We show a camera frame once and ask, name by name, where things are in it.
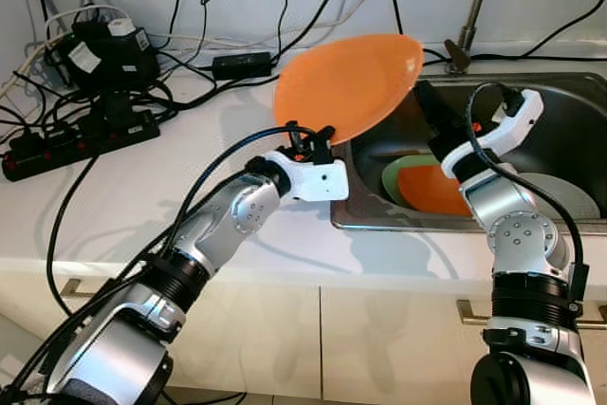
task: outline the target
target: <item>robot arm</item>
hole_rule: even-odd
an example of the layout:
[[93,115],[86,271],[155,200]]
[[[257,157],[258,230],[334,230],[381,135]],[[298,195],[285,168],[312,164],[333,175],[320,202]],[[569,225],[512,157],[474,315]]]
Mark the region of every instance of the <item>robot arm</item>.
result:
[[[432,152],[445,175],[459,180],[495,256],[493,311],[483,331],[489,354],[474,369],[472,404],[595,405],[576,327],[580,306],[563,275],[569,252],[556,225],[538,212],[531,192],[496,174],[469,141],[461,142],[462,119],[429,83],[415,92],[435,132]],[[542,114],[538,92],[520,95],[500,106],[493,116],[499,125],[478,138],[493,161],[520,145]],[[516,174],[510,164],[499,166]]]
[[155,403],[173,367],[166,345],[179,333],[205,283],[264,225],[281,197],[348,197],[345,165],[328,149],[317,163],[291,156],[282,150],[256,157],[213,192],[180,227],[166,253],[68,344],[46,391],[95,405]]

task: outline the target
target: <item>orange plate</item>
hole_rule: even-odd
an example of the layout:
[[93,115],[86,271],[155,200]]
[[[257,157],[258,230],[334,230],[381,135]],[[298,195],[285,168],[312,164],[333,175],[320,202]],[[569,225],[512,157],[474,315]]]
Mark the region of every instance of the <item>orange plate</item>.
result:
[[296,120],[336,128],[332,144],[369,130],[413,88],[423,65],[422,45],[396,34],[367,35],[318,46],[282,71],[274,97],[278,125]]
[[398,189],[415,209],[429,213],[471,216],[455,179],[445,177],[440,165],[402,168],[398,172]]

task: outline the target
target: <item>black power strip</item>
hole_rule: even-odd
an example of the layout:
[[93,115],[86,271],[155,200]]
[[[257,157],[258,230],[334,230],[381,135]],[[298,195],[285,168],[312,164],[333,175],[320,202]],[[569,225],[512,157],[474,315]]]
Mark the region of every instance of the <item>black power strip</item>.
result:
[[11,142],[11,149],[2,160],[2,171],[8,180],[14,182],[160,136],[150,110],[134,115],[135,122],[129,126],[106,128],[95,136],[75,134],[61,141],[42,140],[36,136],[38,140],[30,141],[30,147],[17,148],[12,147]]

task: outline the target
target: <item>green plate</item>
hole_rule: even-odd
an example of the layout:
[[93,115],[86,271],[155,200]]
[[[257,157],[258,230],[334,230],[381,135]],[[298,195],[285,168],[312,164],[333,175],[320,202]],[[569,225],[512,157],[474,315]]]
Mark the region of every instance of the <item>green plate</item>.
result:
[[419,154],[416,156],[402,156],[386,166],[381,173],[381,182],[388,195],[393,201],[403,208],[411,208],[398,189],[398,172],[403,168],[413,166],[437,165],[438,160],[432,154]]

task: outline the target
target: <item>faucet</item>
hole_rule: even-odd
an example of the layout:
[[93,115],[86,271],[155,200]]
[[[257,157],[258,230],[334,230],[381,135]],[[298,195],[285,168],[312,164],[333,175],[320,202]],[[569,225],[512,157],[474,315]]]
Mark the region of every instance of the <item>faucet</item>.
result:
[[451,62],[447,64],[446,71],[451,74],[462,74],[466,73],[470,65],[470,50],[472,48],[472,42],[474,41],[474,35],[476,34],[476,20],[478,14],[481,11],[483,0],[473,0],[470,12],[468,15],[468,21],[462,27],[459,34],[457,44],[453,40],[445,41],[445,48],[451,56]]

